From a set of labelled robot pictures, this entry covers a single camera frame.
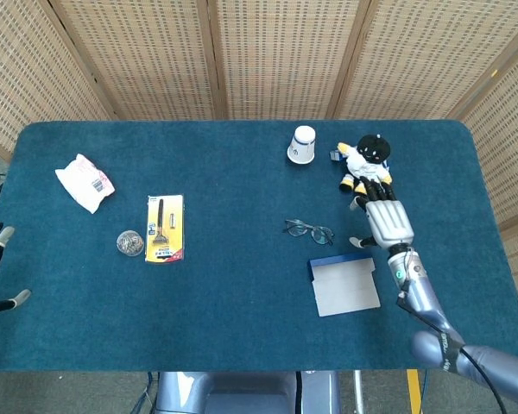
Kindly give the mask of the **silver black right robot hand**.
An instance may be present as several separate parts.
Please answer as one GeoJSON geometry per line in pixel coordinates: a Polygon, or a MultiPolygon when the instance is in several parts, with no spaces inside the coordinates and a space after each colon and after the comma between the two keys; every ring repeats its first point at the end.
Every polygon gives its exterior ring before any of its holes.
{"type": "Polygon", "coordinates": [[[363,239],[351,236],[351,245],[355,248],[380,247],[388,250],[390,255],[407,251],[414,240],[414,231],[392,185],[364,176],[359,180],[363,192],[357,192],[350,203],[350,210],[361,209],[365,213],[372,235],[363,239]]]}

